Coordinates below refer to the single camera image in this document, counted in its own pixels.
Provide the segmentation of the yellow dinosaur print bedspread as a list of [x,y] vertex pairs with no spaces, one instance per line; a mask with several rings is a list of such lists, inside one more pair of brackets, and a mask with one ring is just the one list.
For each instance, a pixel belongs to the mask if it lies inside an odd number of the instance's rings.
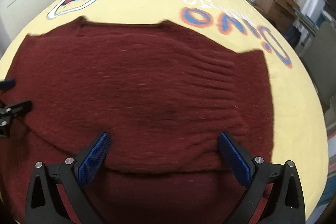
[[288,42],[246,0],[56,0],[17,34],[1,58],[1,76],[24,38],[41,36],[83,17],[98,24],[153,25],[163,21],[191,29],[236,53],[264,53],[273,104],[273,148],[268,161],[296,163],[310,215],[327,177],[327,137],[313,83]]

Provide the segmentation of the dark red knit sweater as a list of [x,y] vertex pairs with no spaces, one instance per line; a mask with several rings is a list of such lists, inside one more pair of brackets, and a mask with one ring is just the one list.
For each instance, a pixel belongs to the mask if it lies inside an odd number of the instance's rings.
[[1,195],[24,220],[37,161],[57,164],[111,136],[86,193],[108,223],[222,223],[243,189],[218,152],[221,132],[269,160],[273,104],[264,53],[236,53],[169,21],[80,17],[28,35],[6,104],[30,100],[1,140]]

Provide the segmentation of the grey green chair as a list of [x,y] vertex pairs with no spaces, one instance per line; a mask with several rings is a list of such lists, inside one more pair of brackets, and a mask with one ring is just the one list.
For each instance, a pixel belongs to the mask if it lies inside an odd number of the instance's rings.
[[330,108],[335,95],[335,26],[324,22],[301,58],[313,81],[322,110]]

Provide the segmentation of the wooden desk cabinet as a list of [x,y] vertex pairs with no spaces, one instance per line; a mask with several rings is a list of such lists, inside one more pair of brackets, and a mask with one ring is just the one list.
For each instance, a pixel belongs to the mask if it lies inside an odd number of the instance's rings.
[[266,19],[276,23],[282,34],[296,19],[295,9],[299,10],[295,0],[254,0],[254,4]]

